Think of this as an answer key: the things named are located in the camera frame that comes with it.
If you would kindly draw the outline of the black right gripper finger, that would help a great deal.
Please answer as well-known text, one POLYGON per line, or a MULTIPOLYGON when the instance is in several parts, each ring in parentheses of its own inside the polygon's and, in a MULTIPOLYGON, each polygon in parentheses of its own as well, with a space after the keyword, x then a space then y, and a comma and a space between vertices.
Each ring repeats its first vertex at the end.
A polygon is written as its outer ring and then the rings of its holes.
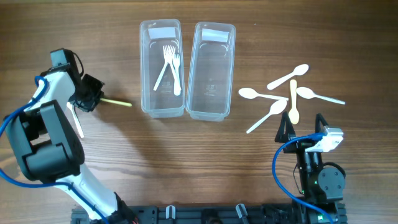
POLYGON ((315 118, 315 132, 323 133, 325 126, 328 126, 328 123, 324 119, 321 113, 318 113, 315 118))
POLYGON ((296 134, 293 124, 289 118, 288 112, 285 111, 282 113, 280 126, 275 136, 275 140, 291 140, 295 137, 296 134))

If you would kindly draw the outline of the yellow plastic spoon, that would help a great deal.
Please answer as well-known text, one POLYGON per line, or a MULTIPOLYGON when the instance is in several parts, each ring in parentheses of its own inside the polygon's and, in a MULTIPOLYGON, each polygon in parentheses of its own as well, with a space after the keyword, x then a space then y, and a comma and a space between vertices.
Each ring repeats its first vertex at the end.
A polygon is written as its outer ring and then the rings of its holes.
POLYGON ((292 79, 290 81, 290 105, 289 118, 292 124, 297 124, 300 119, 299 111, 297 109, 297 81, 292 79))

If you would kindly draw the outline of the white plastic fork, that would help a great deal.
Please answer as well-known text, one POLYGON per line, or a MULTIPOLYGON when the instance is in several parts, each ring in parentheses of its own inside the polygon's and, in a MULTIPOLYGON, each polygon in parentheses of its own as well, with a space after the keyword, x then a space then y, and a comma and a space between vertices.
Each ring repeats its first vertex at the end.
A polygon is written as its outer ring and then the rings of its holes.
POLYGON ((71 111, 73 119, 74 119, 74 122, 75 122, 75 125, 76 125, 76 128, 77 128, 77 131, 78 131, 78 134, 83 139, 85 136, 84 136, 80 121, 78 119, 78 116, 76 114, 75 106, 68 102, 67 103, 67 108, 71 111))
POLYGON ((174 66, 173 66, 173 59, 175 56, 175 47, 172 45, 164 45, 163 51, 164 51, 164 60, 165 60, 166 64, 170 65, 172 75, 174 77, 174 83, 175 83, 175 70, 174 70, 174 66))
POLYGON ((165 60, 164 60, 164 66, 162 67, 162 69, 161 69, 161 71, 160 71, 160 74, 159 74, 159 76, 158 76, 158 78, 157 78, 157 81, 156 81, 156 83, 155 83, 155 85, 154 85, 154 88, 153 88, 154 91, 156 91, 156 90, 158 89, 158 87, 159 87, 159 85, 160 85, 160 82, 161 82, 161 80, 162 80, 162 78, 163 78, 163 76, 164 76, 165 69, 167 68, 168 65, 169 65, 169 64, 166 64, 166 62, 165 62, 165 60))

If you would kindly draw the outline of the yellow plastic fork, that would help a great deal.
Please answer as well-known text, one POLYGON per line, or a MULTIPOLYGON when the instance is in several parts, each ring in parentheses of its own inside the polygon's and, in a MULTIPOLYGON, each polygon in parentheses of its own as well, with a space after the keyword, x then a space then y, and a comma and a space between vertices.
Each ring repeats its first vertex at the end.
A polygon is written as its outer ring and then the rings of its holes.
POLYGON ((110 100, 110 99, 106 99, 106 98, 100 98, 100 100, 103 101, 103 102, 112 103, 112 104, 115 104, 115 105, 121 105, 121 106, 127 106, 127 107, 131 107, 132 106, 131 103, 118 101, 118 100, 110 100))

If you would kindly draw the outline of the light blue plastic fork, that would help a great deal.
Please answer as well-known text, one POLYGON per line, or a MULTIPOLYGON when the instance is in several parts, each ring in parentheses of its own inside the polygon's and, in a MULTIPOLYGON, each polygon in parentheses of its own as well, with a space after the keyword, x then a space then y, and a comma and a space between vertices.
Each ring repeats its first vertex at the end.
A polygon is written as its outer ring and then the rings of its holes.
POLYGON ((179 68, 180 68, 180 56, 179 54, 175 54, 174 59, 173 59, 173 66, 175 70, 175 83, 174 83, 174 95, 179 96, 181 94, 181 86, 180 86, 180 74, 179 74, 179 68))

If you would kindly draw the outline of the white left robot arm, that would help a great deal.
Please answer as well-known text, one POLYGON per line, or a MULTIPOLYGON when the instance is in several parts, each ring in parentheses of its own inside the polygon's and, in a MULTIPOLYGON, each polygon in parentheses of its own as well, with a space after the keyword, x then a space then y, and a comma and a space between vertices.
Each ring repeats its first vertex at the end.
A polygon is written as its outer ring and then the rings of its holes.
POLYGON ((6 116, 6 134, 16 161, 29 183, 1 172, 1 177, 30 189, 56 187, 82 206, 90 223, 138 223, 137 215, 117 193, 107 189, 85 165, 81 142, 65 116, 68 105, 91 112, 103 96, 103 82, 85 74, 77 54, 50 53, 52 66, 34 78, 30 101, 6 116))

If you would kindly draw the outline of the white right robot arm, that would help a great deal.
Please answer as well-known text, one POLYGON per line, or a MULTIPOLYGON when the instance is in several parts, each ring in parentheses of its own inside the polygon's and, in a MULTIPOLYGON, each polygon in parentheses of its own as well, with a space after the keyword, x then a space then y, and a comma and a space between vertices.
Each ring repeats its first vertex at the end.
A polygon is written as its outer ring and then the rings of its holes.
POLYGON ((282 146, 272 160, 272 175, 279 188, 292 199, 291 204, 277 205, 270 218, 274 223, 347 223, 343 190, 346 172, 334 162, 324 162, 322 153, 334 150, 343 141, 343 131, 330 126, 322 114, 315 119, 315 132, 298 137, 288 113, 282 118, 275 142, 282 146), (276 174, 278 155, 295 154, 299 171, 301 196, 294 196, 276 174))

